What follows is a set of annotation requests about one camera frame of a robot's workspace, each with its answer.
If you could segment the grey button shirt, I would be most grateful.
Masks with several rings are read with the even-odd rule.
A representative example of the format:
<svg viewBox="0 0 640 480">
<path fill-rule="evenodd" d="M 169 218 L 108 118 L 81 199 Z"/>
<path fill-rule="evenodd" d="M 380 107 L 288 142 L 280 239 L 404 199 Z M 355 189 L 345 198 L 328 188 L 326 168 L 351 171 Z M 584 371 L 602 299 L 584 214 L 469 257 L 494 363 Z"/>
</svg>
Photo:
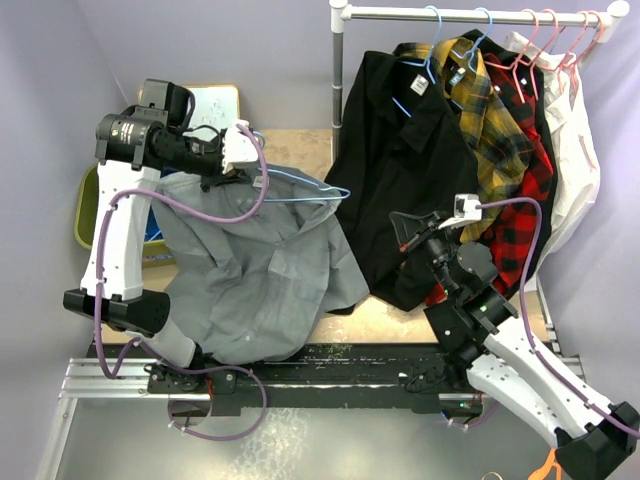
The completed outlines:
<svg viewBox="0 0 640 480">
<path fill-rule="evenodd" d="M 195 175 L 174 173 L 151 204 L 178 273 L 166 292 L 170 318 L 217 361 L 282 360 L 308 340 L 319 319 L 351 311 L 368 285 L 336 217 L 341 201 L 269 203 L 291 184 L 252 171 L 246 181 L 204 192 Z"/>
</svg>

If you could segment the light blue wire hanger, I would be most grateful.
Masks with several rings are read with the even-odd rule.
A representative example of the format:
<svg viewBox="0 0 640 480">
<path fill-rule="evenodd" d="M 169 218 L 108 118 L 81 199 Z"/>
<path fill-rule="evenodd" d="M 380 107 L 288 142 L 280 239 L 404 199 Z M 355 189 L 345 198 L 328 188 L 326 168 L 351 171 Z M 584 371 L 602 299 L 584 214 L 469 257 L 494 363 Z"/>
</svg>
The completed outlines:
<svg viewBox="0 0 640 480">
<path fill-rule="evenodd" d="M 265 202 L 269 203 L 311 203 L 320 201 L 341 201 L 351 196 L 351 191 L 331 186 L 324 183 L 318 183 L 316 180 L 302 174 L 296 175 L 292 171 L 285 168 L 274 168 L 270 166 L 267 169 L 269 180 L 276 180 L 291 184 L 291 194 L 286 197 L 280 193 L 276 193 L 273 197 L 267 197 Z"/>
</svg>

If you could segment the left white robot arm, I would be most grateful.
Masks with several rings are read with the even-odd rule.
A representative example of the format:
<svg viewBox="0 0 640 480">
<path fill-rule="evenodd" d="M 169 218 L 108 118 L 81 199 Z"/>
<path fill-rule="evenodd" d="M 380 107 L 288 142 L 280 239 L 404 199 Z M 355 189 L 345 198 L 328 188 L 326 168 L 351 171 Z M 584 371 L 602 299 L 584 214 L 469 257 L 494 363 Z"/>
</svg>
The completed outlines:
<svg viewBox="0 0 640 480">
<path fill-rule="evenodd" d="M 336 216 L 350 192 L 266 161 L 250 124 L 196 123 L 198 95 L 149 79 L 96 129 L 89 263 L 64 307 L 172 364 L 184 392 L 209 362 L 297 353 L 326 315 L 370 294 Z"/>
</svg>

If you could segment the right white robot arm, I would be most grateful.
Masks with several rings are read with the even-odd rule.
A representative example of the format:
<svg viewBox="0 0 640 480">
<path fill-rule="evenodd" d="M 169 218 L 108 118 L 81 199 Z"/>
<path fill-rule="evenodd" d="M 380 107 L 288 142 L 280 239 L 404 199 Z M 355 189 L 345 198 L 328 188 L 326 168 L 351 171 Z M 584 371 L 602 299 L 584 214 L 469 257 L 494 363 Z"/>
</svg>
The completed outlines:
<svg viewBox="0 0 640 480">
<path fill-rule="evenodd" d="M 458 244 L 441 212 L 393 212 L 399 250 L 422 254 L 445 292 L 425 315 L 448 364 L 446 383 L 494 398 L 555 450 L 573 479 L 605 479 L 637 446 L 639 413 L 613 403 L 578 377 L 530 330 L 523 309 L 493 286 L 490 250 Z"/>
</svg>

